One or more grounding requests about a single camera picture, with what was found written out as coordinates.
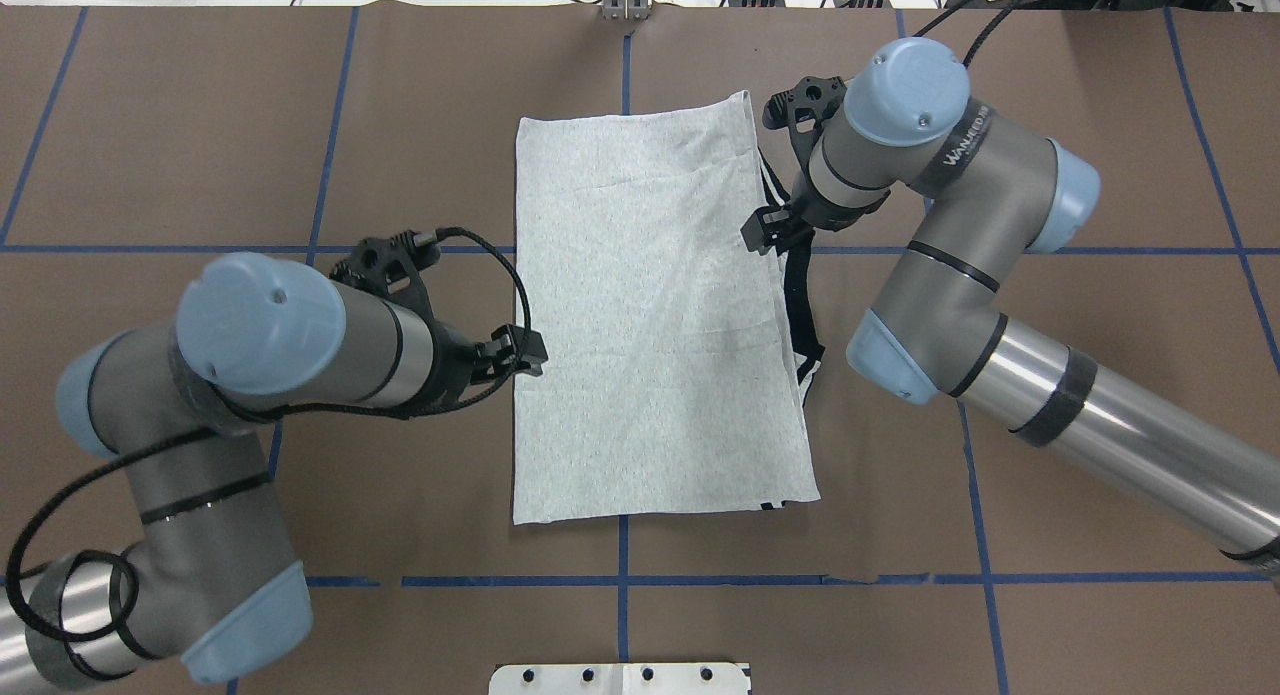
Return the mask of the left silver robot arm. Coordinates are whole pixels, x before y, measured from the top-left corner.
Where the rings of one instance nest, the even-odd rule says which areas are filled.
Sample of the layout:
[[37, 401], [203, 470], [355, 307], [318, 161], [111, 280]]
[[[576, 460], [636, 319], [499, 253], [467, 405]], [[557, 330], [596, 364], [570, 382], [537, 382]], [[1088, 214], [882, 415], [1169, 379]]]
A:
[[[63, 372], [64, 430], [102, 465], [19, 532], [3, 582], [3, 691], [64, 694], [177, 658], [198, 683], [280, 659], [310, 634], [303, 563], [259, 430], [292, 413], [416, 420], [476, 404], [547, 349], [522, 323], [474, 340], [433, 312], [422, 271], [462, 227], [360, 241], [328, 274], [265, 253], [224, 253], [175, 317], [120, 332]], [[27, 570], [56, 508], [100, 477], [129, 481], [142, 539]]]

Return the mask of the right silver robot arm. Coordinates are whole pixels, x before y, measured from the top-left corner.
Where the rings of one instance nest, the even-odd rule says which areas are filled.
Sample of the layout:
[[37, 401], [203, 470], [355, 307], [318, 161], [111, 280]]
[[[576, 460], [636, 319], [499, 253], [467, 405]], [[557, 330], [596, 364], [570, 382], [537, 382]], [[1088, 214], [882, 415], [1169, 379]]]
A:
[[847, 335], [854, 372], [904, 402], [986, 413], [1277, 581], [1277, 454], [1101, 361], [1119, 337], [1050, 314], [1082, 315], [1083, 291], [1053, 285], [1037, 306], [1019, 282], [1047, 284], [1066, 257], [1100, 204], [1096, 166], [1004, 113], [928, 36], [881, 45], [851, 76], [801, 77], [760, 118], [785, 134], [795, 179], [746, 218], [748, 250], [804, 256], [901, 189], [923, 204]]

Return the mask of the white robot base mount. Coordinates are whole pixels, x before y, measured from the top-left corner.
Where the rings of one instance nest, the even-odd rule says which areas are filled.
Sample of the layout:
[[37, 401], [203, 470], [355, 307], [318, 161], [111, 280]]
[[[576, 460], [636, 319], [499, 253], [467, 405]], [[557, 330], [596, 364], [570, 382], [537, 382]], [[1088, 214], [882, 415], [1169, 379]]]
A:
[[750, 666], [732, 662], [508, 664], [489, 694], [751, 694]]

